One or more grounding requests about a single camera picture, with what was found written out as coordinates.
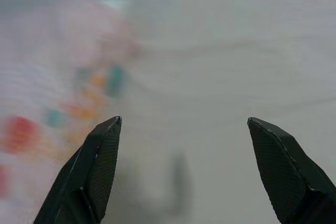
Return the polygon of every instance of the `colorful object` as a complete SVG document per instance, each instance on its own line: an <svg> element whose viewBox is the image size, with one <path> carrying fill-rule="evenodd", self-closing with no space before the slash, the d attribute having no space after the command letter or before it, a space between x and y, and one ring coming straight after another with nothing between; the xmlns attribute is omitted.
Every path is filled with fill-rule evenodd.
<svg viewBox="0 0 336 224"><path fill-rule="evenodd" d="M124 70L119 65L113 65L109 74L109 83L106 87L106 94L110 97L117 96L122 88Z"/></svg>
<svg viewBox="0 0 336 224"><path fill-rule="evenodd" d="M50 127L61 127L64 125L66 115L62 111L47 110L46 111L46 125Z"/></svg>
<svg viewBox="0 0 336 224"><path fill-rule="evenodd" d="M15 116L7 122L5 150L9 153L22 153L36 143L39 127L33 121Z"/></svg>
<svg viewBox="0 0 336 224"><path fill-rule="evenodd" d="M97 106L104 105L104 100L103 100L100 92L97 92L97 91L92 90L92 89L85 89L82 92L82 96L85 99L88 99L88 100L92 101Z"/></svg>
<svg viewBox="0 0 336 224"><path fill-rule="evenodd" d="M91 80L91 84L97 88L103 88L106 85L106 78L104 76L95 75Z"/></svg>
<svg viewBox="0 0 336 224"><path fill-rule="evenodd" d="M98 115L97 108L94 107L79 107L79 106L70 106L69 114L75 119L94 119Z"/></svg>

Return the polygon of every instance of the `red dot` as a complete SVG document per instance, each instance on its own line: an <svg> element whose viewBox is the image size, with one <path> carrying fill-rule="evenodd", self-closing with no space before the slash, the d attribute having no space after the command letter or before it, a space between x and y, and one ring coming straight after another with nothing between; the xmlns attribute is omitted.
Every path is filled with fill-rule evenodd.
<svg viewBox="0 0 336 224"><path fill-rule="evenodd" d="M36 141L38 125L27 118L14 116L7 122L6 148L11 153L26 150Z"/></svg>

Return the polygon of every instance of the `textured rubber pad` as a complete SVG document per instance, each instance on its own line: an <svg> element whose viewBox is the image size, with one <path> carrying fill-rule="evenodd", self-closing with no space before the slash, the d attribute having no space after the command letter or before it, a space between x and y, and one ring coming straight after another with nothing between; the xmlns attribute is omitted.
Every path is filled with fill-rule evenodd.
<svg viewBox="0 0 336 224"><path fill-rule="evenodd" d="M98 224L116 169L121 118L93 129L58 174L34 224Z"/></svg>
<svg viewBox="0 0 336 224"><path fill-rule="evenodd" d="M106 206L116 170L121 121L107 131L97 152L97 157L87 180L86 190L98 220L105 216Z"/></svg>
<svg viewBox="0 0 336 224"><path fill-rule="evenodd" d="M279 221L336 223L336 188L294 137L257 118L250 118L248 126L261 180Z"/></svg>

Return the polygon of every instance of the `teal dot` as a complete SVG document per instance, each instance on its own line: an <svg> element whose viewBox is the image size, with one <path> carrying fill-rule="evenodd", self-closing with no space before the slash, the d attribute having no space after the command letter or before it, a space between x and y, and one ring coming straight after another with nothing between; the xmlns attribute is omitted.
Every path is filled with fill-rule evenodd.
<svg viewBox="0 0 336 224"><path fill-rule="evenodd" d="M47 110L46 111L46 125L50 127L61 127L64 124L66 115L62 111Z"/></svg>
<svg viewBox="0 0 336 224"><path fill-rule="evenodd" d="M78 68L75 79L75 86L80 87L86 83L91 75L91 69L88 68Z"/></svg>
<svg viewBox="0 0 336 224"><path fill-rule="evenodd" d="M121 66L113 65L108 75L108 85L106 87L106 95L110 97L117 96L122 88L124 78L124 70Z"/></svg>

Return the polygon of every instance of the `orange dot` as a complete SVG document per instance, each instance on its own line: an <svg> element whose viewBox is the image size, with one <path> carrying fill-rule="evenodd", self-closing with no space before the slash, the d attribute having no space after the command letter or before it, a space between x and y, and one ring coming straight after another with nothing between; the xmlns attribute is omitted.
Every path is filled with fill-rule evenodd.
<svg viewBox="0 0 336 224"><path fill-rule="evenodd" d="M98 106L104 104L103 98L101 97L101 95L99 94L99 92L94 92L93 90L87 90L87 89L85 89L85 90L83 90L82 95L83 95L83 97L85 97L86 99L91 100L92 102L94 102Z"/></svg>
<svg viewBox="0 0 336 224"><path fill-rule="evenodd" d="M106 78L96 75L92 77L91 83L96 87L103 88L106 85Z"/></svg>
<svg viewBox="0 0 336 224"><path fill-rule="evenodd" d="M71 116L74 116L76 118L80 117L80 108L77 106L69 106L68 113Z"/></svg>
<svg viewBox="0 0 336 224"><path fill-rule="evenodd" d="M93 119L97 115L98 115L98 112L94 108L84 109L82 111L82 118L83 119Z"/></svg>

